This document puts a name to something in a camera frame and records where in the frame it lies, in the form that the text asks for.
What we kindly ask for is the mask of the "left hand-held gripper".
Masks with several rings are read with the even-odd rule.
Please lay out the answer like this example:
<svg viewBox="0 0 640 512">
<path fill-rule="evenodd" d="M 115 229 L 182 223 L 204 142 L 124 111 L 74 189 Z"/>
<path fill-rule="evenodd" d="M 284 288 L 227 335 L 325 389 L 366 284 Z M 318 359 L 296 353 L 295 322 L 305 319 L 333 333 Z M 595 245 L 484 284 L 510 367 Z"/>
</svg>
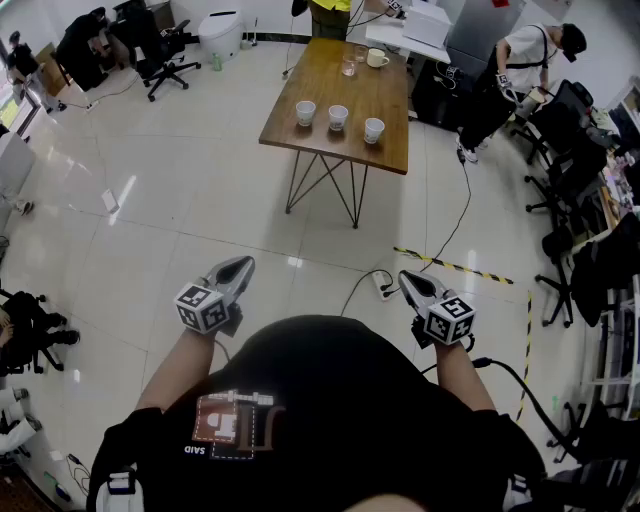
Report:
<svg viewBox="0 0 640 512">
<path fill-rule="evenodd" d="M 174 298 L 181 323 L 197 333 L 234 336 L 243 313 L 236 303 L 255 271 L 252 256 L 230 258 L 206 275 L 207 287 L 187 283 Z"/>
</svg>

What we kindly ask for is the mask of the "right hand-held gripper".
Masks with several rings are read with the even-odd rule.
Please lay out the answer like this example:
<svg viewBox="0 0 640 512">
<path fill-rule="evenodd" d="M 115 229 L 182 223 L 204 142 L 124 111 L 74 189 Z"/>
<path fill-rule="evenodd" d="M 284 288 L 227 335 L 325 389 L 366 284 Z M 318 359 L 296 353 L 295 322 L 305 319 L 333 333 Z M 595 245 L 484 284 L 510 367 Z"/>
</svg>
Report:
<svg viewBox="0 0 640 512">
<path fill-rule="evenodd" d="M 398 274 L 401 292 L 417 317 L 412 334 L 421 348 L 440 343 L 452 345 L 471 334 L 475 309 L 459 296 L 441 299 L 447 288 L 437 278 L 418 271 Z M 439 300 L 430 305 L 430 300 Z"/>
</svg>

